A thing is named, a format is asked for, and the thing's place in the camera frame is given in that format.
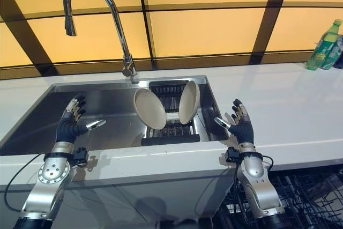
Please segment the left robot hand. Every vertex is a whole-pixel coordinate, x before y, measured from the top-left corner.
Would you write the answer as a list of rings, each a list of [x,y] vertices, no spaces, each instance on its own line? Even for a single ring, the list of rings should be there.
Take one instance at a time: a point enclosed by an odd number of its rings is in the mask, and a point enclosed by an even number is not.
[[[85,110],[82,109],[85,103],[85,96],[77,94],[67,104],[56,129],[56,142],[73,144],[78,136],[106,123],[106,120],[95,120],[88,123],[79,122],[79,119],[85,113]]]

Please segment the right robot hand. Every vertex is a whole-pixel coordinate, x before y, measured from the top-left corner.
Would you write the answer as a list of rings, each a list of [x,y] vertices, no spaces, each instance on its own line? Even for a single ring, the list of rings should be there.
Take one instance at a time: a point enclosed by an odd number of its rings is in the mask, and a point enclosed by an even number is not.
[[[232,135],[234,135],[239,144],[254,144],[253,127],[245,106],[239,99],[235,99],[233,101],[232,110],[234,111],[232,118],[235,124],[230,124],[219,117],[214,118],[215,123],[227,129]]]

